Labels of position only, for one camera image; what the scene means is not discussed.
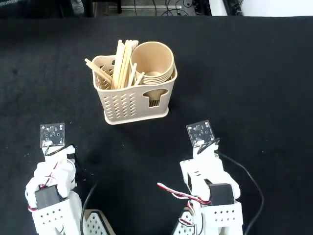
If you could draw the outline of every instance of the paper cup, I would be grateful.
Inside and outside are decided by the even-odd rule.
[[[174,70],[172,51],[163,43],[146,42],[140,44],[131,56],[131,67],[137,63],[136,75],[145,72],[142,83],[159,82],[169,78]]]

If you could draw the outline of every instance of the cable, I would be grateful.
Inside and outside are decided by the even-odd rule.
[[[177,9],[177,3],[179,3],[180,2],[180,0],[177,0],[176,2],[175,2],[175,9],[176,9],[176,14],[178,15],[178,9]]]
[[[65,159],[68,163],[70,163],[72,166],[73,166],[73,168],[74,168],[74,177],[73,177],[73,179],[72,179],[72,181],[71,181],[71,183],[73,183],[74,182],[74,180],[75,180],[75,176],[76,176],[76,166],[75,166],[75,164],[74,164],[74,162],[72,162],[70,159]]]
[[[58,153],[58,152],[61,152],[61,151],[64,150],[64,149],[70,147],[71,145],[69,145],[69,146],[63,146],[62,148],[59,148],[58,150],[55,150],[54,152],[51,152],[51,153],[48,153],[48,154],[47,154],[47,152],[48,152],[48,150],[49,150],[49,148],[50,148],[50,145],[49,145],[48,148],[45,150],[45,156],[47,156],[47,157],[52,156],[52,155],[54,155],[54,154],[56,154],[56,153]]]
[[[152,2],[153,2],[153,6],[155,6],[155,11],[156,11],[156,16],[157,16],[157,5],[156,5],[156,2],[155,2],[155,0],[152,0]]]
[[[166,13],[172,12],[172,11],[182,11],[182,12],[185,13],[186,16],[189,16],[189,14],[188,14],[186,11],[181,10],[181,9],[169,9],[169,10],[163,12],[161,16],[163,16],[163,15],[166,14]]]
[[[38,210],[38,208],[31,208],[30,206],[27,207],[28,211],[30,212],[35,212],[36,210]]]
[[[77,159],[76,153],[74,153],[74,160],[75,160],[75,164],[77,165],[77,168],[78,168],[81,172],[85,173],[85,174],[86,174],[86,177],[94,176],[94,174],[89,173],[86,169],[84,169],[84,168],[81,167],[81,165],[80,165],[80,163],[79,163],[79,161],[78,161],[78,159]]]
[[[257,220],[257,218],[259,217],[259,215],[261,214],[263,207],[264,207],[264,195],[263,192],[261,190],[261,188],[259,187],[258,183],[255,181],[255,179],[251,176],[251,174],[249,173],[249,171],[243,166],[241,165],[239,162],[235,161],[234,159],[226,156],[225,154],[216,151],[219,155],[221,155],[223,158],[226,158],[227,160],[231,161],[232,163],[236,164],[237,166],[240,166],[243,170],[245,170],[245,172],[247,173],[247,175],[250,177],[251,181],[254,183],[254,185],[256,186],[256,188],[258,189],[260,196],[261,196],[261,204],[260,207],[257,211],[257,213],[255,214],[255,216],[251,219],[251,221],[248,224],[248,227],[246,228],[246,231],[244,233],[244,235],[248,235],[251,227],[253,226],[254,222]]]
[[[203,232],[203,213],[201,213],[201,217],[202,217],[201,231],[200,231],[200,233],[198,233],[197,235],[200,235],[200,234],[202,234],[202,232]]]
[[[187,207],[190,209],[192,216],[194,216],[196,213],[195,213],[193,206],[191,205],[190,200],[187,202]]]
[[[88,201],[89,201],[89,199],[90,199],[90,197],[91,197],[93,191],[94,191],[95,188],[97,187],[97,185],[98,185],[98,182],[95,183],[95,184],[92,186],[92,188],[90,189],[90,191],[89,191],[89,193],[88,193],[88,195],[87,195],[87,198],[86,198],[86,200],[85,200],[85,202],[84,202],[84,204],[83,204],[82,214],[80,215],[80,234],[81,234],[81,235],[84,235],[84,231],[83,231],[83,220],[84,220],[84,214],[85,214],[86,206],[87,206],[87,203],[88,203]]]
[[[165,0],[165,6],[166,6],[166,11],[165,12],[167,12],[167,15],[168,15],[168,13],[169,13],[169,8],[168,8],[168,6],[170,5],[170,1],[171,0],[168,0],[168,2],[167,2],[167,0]]]
[[[213,141],[209,142],[209,143],[205,143],[203,145],[200,146],[199,150],[197,151],[197,154],[202,153],[207,147],[211,146],[212,144],[215,143],[215,145],[218,145],[220,142],[220,138],[216,138]]]
[[[203,201],[200,197],[192,196],[192,195],[189,195],[187,193],[183,193],[183,192],[179,192],[179,191],[173,190],[173,189],[165,186],[162,183],[157,183],[156,185],[158,185],[160,188],[162,188],[162,189],[172,193],[178,199],[192,199],[192,200],[195,200],[195,201],[199,202],[202,205],[209,205],[209,204],[211,204],[210,201]]]
[[[134,0],[134,9],[135,9],[135,15],[137,15],[136,0]]]

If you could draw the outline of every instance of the cup rim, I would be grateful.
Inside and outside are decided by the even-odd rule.
[[[139,45],[133,50],[133,52],[132,52],[131,59],[130,59],[131,68],[133,69],[133,67],[134,67],[133,61],[132,61],[133,53],[134,53],[139,47],[141,47],[142,45],[148,44],[148,43],[156,43],[156,44],[163,45],[163,46],[165,46],[165,47],[170,51],[170,53],[171,53],[171,56],[172,56],[171,65],[170,65],[170,67],[169,67],[164,73],[162,73],[162,74],[160,74],[160,75],[157,75],[157,76],[145,75],[145,77],[147,77],[147,78],[156,78],[156,77],[160,77],[160,76],[162,76],[162,75],[168,73],[168,72],[173,68],[173,66],[174,66],[174,54],[173,54],[172,50],[171,50],[166,44],[164,44],[164,43],[160,43],[160,42],[156,42],[156,41],[149,41],[149,42],[145,42],[145,43],[139,44]]]

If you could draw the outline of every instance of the wooden chopstick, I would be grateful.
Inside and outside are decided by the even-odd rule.
[[[112,79],[110,75],[108,75],[106,72],[104,72],[102,69],[100,69],[94,62],[90,61],[89,59],[85,59],[86,65],[95,71],[96,74],[98,74],[100,77],[102,77],[104,80],[106,80],[110,85],[112,84]]]

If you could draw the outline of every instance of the white wall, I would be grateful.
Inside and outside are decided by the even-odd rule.
[[[313,16],[313,0],[244,0],[241,9],[244,16]]]

